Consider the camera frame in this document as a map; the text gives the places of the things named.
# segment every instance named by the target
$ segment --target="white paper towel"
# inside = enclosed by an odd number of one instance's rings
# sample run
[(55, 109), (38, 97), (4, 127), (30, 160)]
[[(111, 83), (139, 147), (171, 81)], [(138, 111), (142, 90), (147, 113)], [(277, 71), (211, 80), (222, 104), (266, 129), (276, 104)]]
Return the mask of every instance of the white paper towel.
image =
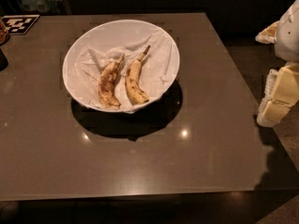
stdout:
[(124, 61), (118, 75), (115, 87), (115, 95), (121, 102), (120, 111), (134, 113), (143, 105), (133, 105), (127, 97), (124, 80), (128, 64), (134, 60), (146, 47), (150, 45), (148, 55), (142, 61), (142, 70), (139, 79), (140, 88), (149, 96), (149, 103), (160, 99), (164, 94), (173, 76), (166, 75), (169, 68), (169, 58), (172, 48), (172, 40), (161, 28), (157, 27), (150, 35), (141, 40), (121, 45), (107, 52), (85, 46), (80, 52), (76, 64), (75, 74), (77, 82), (82, 84), (89, 99), (89, 105), (94, 105), (101, 110), (115, 109), (105, 108), (98, 98), (98, 79), (101, 72), (111, 61), (116, 61), (124, 54)]

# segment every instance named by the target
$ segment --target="dark floor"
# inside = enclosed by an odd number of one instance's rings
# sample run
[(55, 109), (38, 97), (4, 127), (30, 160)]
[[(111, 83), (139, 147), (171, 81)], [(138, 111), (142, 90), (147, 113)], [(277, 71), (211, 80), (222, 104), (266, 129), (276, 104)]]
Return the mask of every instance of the dark floor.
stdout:
[[(270, 68), (281, 67), (272, 45), (254, 37), (223, 43), (258, 103)], [(299, 105), (274, 128), (299, 169)], [(9, 223), (299, 223), (299, 189), (148, 196), (114, 199), (21, 202)]]

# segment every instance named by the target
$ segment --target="dark gray table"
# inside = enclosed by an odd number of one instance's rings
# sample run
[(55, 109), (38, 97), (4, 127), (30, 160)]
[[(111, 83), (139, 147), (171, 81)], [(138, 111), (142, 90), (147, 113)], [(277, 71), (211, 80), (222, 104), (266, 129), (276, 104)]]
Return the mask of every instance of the dark gray table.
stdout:
[[(178, 81), (134, 115), (67, 94), (64, 56), (86, 31), (135, 19), (164, 28)], [(298, 172), (203, 13), (41, 17), (1, 47), (0, 201), (295, 189)]]

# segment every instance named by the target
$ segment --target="patterned object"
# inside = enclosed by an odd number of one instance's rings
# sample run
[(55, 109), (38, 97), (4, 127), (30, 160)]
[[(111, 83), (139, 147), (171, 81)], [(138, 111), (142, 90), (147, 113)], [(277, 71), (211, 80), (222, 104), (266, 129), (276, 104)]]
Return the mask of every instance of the patterned object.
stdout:
[(24, 35), (38, 18), (39, 15), (4, 16), (2, 22), (10, 35)]

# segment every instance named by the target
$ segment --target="banana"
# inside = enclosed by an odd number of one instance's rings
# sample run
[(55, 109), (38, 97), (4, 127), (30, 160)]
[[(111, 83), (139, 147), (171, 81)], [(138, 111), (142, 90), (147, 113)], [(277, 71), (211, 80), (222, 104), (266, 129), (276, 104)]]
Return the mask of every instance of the banana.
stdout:
[(106, 108), (115, 106), (119, 109), (121, 106), (120, 101), (115, 97), (114, 86), (123, 59), (124, 55), (122, 55), (116, 62), (109, 63), (100, 76), (98, 82), (99, 100)]
[(148, 95), (139, 88), (141, 61), (147, 55), (149, 49), (150, 46), (129, 64), (125, 75), (125, 89), (127, 95), (133, 103), (138, 105), (144, 104), (150, 99)]

